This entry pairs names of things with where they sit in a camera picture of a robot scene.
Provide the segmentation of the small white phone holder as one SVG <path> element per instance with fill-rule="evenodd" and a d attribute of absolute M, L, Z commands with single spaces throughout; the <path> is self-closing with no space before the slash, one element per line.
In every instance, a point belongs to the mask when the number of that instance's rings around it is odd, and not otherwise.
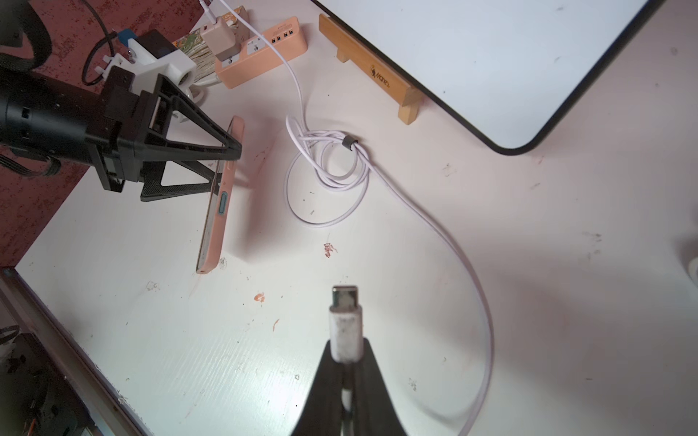
<path fill-rule="evenodd" d="M 698 257 L 694 257 L 691 259 L 687 265 L 687 272 L 694 283 L 695 286 L 698 286 Z"/>

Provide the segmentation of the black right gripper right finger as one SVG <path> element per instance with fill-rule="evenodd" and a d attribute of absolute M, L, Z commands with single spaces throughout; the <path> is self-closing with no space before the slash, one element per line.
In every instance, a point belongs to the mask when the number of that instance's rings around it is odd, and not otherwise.
<path fill-rule="evenodd" d="M 406 436 L 368 339 L 363 346 L 362 359 L 345 367 L 345 434 Z"/>

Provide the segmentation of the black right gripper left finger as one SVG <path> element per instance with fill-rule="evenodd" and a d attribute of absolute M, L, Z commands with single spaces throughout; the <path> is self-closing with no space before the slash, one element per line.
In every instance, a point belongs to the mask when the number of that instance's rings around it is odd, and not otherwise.
<path fill-rule="evenodd" d="M 342 390 L 344 366 L 337 363 L 327 342 L 314 381 L 292 436 L 339 436 L 342 432 L 344 406 Z"/>

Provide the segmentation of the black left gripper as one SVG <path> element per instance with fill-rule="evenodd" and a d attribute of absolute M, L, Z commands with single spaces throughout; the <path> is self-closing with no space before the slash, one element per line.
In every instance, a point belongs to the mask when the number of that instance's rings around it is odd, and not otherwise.
<path fill-rule="evenodd" d="M 131 92 L 136 75 L 116 68 L 96 105 L 96 117 L 85 130 L 91 165 L 103 188 L 121 193 L 126 182 L 143 183 L 140 200 L 154 202 L 194 194 L 218 193 L 221 175 L 198 161 L 236 161 L 242 144 L 215 123 L 164 74 L 153 91 Z M 169 140 L 174 112 L 188 118 L 220 143 L 197 145 Z M 165 179 L 167 161 L 196 178 Z"/>

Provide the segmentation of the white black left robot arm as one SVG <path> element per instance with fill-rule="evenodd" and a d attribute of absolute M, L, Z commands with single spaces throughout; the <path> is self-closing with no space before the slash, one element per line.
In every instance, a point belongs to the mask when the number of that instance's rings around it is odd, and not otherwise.
<path fill-rule="evenodd" d="M 194 63 L 156 31 L 128 43 L 134 54 L 107 59 L 99 94 L 42 76 L 51 56 L 47 28 L 27 1 L 1 5 L 2 28 L 27 37 L 29 58 L 1 56 L 3 167 L 25 177 L 23 159 L 57 174 L 63 161 L 92 166 L 105 190 L 141 183 L 145 202 L 209 193 L 225 201 L 243 147 L 242 122 L 215 123 L 187 94 Z"/>

